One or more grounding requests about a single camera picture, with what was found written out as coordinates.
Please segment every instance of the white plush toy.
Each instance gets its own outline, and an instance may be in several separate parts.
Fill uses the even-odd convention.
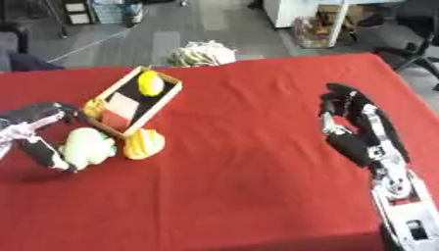
[[[115,140],[90,127],[73,130],[66,144],[58,150],[64,155],[64,159],[75,165],[79,171],[90,164],[100,164],[108,157],[116,155]]]

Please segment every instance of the robot finger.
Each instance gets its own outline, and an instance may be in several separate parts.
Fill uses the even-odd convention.
[[[361,93],[357,88],[351,87],[343,83],[330,82],[326,84],[326,87],[328,90],[344,96],[349,96],[353,91]]]
[[[327,111],[331,115],[342,116],[345,112],[346,99],[344,96],[329,92],[320,96],[320,113]]]
[[[69,115],[65,115],[63,118],[63,122],[67,126],[71,126],[72,125],[72,118]]]
[[[20,148],[26,152],[37,164],[59,170],[62,172],[76,173],[77,168],[64,161],[60,153],[56,151],[42,137],[34,135],[28,139],[17,140]]]
[[[386,130],[387,136],[389,137],[390,141],[392,141],[393,145],[400,151],[400,153],[403,155],[404,160],[409,163],[411,161],[411,158],[409,156],[409,151],[407,151],[406,147],[404,146],[403,141],[401,140],[400,136],[398,135],[397,130],[390,122],[388,116],[381,110],[378,110],[377,115],[381,119],[384,129]]]
[[[371,163],[367,145],[354,133],[331,133],[326,137],[326,142],[359,167],[367,167]]]
[[[11,141],[0,143],[0,160],[3,159],[3,157],[11,150],[11,148]]]
[[[56,103],[59,109],[66,113],[65,123],[69,124],[72,122],[72,118],[75,118],[79,122],[85,122],[87,117],[85,114],[80,111],[77,107],[65,104],[65,103]]]

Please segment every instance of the blue basket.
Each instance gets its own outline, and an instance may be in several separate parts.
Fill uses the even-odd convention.
[[[123,4],[93,4],[93,10],[101,24],[121,24],[123,22]]]

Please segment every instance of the tray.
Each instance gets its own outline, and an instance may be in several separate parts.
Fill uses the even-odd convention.
[[[139,128],[145,126],[145,124],[151,120],[166,104],[168,104],[171,99],[182,89],[183,85],[180,80],[173,78],[169,75],[164,75],[157,72],[159,77],[161,77],[165,82],[164,91],[155,97],[146,97],[142,95],[137,87],[137,78],[146,71],[150,71],[151,68],[148,67],[137,67],[132,70],[129,74],[125,75],[122,79],[117,81],[115,84],[110,86],[108,89],[104,90],[101,94],[95,97],[95,99],[103,99],[109,101],[115,92],[119,92],[133,100],[139,102],[139,107],[137,108],[134,118],[128,129],[124,132],[117,131],[110,126],[104,125],[101,122],[88,118],[89,122],[108,132],[120,139],[125,139],[135,133]]]

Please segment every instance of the stuffed toy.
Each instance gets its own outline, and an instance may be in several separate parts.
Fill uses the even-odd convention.
[[[92,99],[85,104],[83,112],[90,118],[101,120],[106,107],[107,102],[105,102],[105,100],[100,98]]]
[[[73,130],[59,151],[64,159],[81,171],[88,165],[101,164],[116,155],[115,140],[90,127]]]

